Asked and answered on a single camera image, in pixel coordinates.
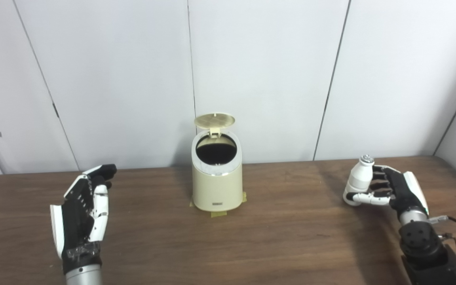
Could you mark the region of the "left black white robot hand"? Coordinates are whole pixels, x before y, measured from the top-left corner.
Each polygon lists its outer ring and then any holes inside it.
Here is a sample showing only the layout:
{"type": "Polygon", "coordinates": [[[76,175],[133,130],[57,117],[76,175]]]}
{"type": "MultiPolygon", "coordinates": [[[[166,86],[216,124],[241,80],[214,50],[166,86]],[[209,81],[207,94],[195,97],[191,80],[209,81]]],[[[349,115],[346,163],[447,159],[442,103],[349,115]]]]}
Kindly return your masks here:
{"type": "Polygon", "coordinates": [[[100,242],[109,217],[108,190],[116,165],[103,164],[78,175],[62,205],[50,205],[54,245],[67,278],[101,268],[100,242]]]}

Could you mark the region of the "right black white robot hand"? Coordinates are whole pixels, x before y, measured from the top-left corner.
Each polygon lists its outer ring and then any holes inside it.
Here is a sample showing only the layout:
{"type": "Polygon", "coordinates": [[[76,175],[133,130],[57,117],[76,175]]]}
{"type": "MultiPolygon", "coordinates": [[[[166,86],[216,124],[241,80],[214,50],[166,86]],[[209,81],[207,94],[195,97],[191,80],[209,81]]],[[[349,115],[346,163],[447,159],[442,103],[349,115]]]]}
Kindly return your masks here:
{"type": "Polygon", "coordinates": [[[414,173],[404,173],[387,165],[372,166],[372,176],[355,188],[350,182],[344,190],[344,201],[352,206],[369,204],[389,206],[396,211],[402,225],[427,221],[429,207],[414,173]]]}

